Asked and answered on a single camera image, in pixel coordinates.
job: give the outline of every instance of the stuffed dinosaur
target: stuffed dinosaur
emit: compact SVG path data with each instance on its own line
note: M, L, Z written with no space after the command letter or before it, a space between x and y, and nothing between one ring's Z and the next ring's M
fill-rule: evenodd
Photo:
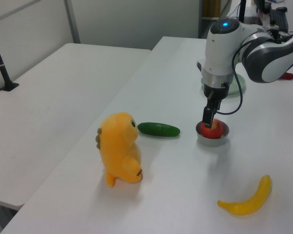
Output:
M141 158L135 144L137 137L137 124L128 113L112 114L101 123L96 142L109 187L115 185L117 178L129 183L142 179Z

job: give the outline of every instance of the metal bowl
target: metal bowl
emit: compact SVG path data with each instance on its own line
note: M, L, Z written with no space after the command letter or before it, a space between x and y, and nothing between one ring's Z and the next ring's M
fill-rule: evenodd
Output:
M224 126L224 133L219 139L209 139L209 138L203 137L201 135L201 124L202 124L202 122L199 122L196 125L196 133L197 133L197 138L198 138L199 142L202 143L203 145L207 145L207 146L210 146L210 147L217 147L217 146L225 144L227 139L228 139L229 127L224 122L222 122L222 121L220 121L220 122Z

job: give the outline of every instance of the gray wall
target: gray wall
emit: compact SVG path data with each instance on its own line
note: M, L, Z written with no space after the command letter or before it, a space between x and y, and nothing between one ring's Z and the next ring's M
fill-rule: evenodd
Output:
M15 6L11 0L4 2ZM12 80L69 42L73 40L63 0L41 0L0 20L0 53Z
M67 0L80 43L153 49L163 36L198 38L202 0Z

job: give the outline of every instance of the toy fruit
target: toy fruit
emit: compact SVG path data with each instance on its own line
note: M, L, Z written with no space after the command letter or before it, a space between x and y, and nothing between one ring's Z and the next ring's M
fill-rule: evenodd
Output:
M115 185L117 178L129 183L142 179L141 158L135 144L137 137L136 122L128 113L112 114L101 123L96 141L109 187Z
M144 134L160 137L176 137L180 134L179 128L163 123L140 123L138 130Z
M217 119L213 120L211 124L211 128L205 127L205 124L203 123L201 124L201 134L205 138L219 139L223 135L223 133L224 133L224 126Z
M224 201L217 201L218 206L225 208L235 215L248 215L257 211L266 201L272 187L272 181L269 175L264 175L258 184L258 188L254 195L245 201L227 203Z

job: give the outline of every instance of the green cucumber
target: green cucumber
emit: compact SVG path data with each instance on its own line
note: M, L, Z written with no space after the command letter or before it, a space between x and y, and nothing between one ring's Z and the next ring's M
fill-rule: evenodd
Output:
M140 123L138 130L144 134L160 137L176 137L180 134L179 128L164 123Z

